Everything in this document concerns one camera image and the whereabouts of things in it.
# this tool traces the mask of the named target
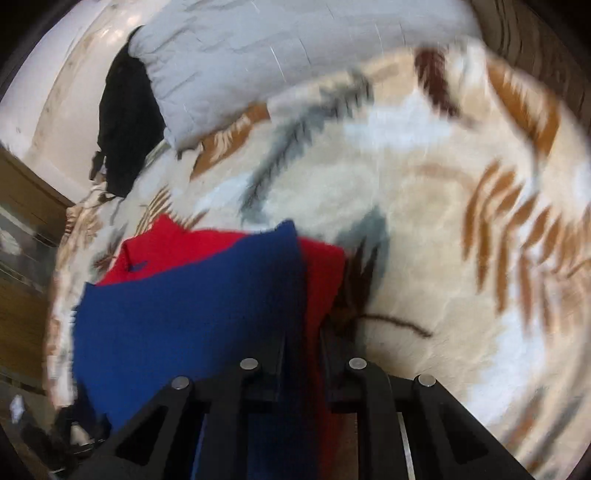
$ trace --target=blue cloth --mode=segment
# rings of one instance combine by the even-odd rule
[[[300,342],[306,266],[296,229],[247,236],[204,261],[144,280],[86,285],[74,326],[73,374],[98,415],[121,428],[169,380],[199,380],[286,333],[287,377],[279,407],[249,418],[248,478],[317,476],[317,450],[303,418]]]

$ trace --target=black cloth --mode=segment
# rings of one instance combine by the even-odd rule
[[[105,156],[107,192],[119,197],[127,196],[146,155],[164,135],[144,64],[129,55],[129,41],[137,30],[113,60],[99,105],[97,143]]]

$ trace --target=red cloth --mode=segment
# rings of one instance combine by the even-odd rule
[[[171,268],[204,260],[230,248],[245,235],[242,232],[215,230],[187,232],[168,216],[161,215],[149,231],[123,243],[115,265],[99,285],[140,280]],[[319,478],[324,480],[329,477],[332,468],[342,422],[340,416],[328,411],[324,402],[319,368],[319,331],[342,282],[345,252],[334,245],[307,238],[300,238],[300,245],[307,266],[304,324],[306,361],[319,436]]]

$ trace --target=blanket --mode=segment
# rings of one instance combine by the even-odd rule
[[[245,232],[290,218],[348,253],[330,321],[369,360],[434,375],[534,476],[564,479],[591,440],[589,160],[571,112],[472,40],[297,86],[180,157],[162,142],[126,199],[100,184],[68,211],[52,402],[76,395],[72,312],[123,239],[161,213]]]

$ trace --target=beige patterned blanket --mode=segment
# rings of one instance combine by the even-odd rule
[[[433,374],[539,479],[591,440],[591,164],[549,91],[484,47],[397,50],[252,105],[181,154],[161,144],[125,199],[69,209],[55,272],[47,388],[71,403],[73,309],[123,239],[160,213],[192,229],[286,218],[341,245],[367,357]],[[354,478],[347,448],[339,478]]]

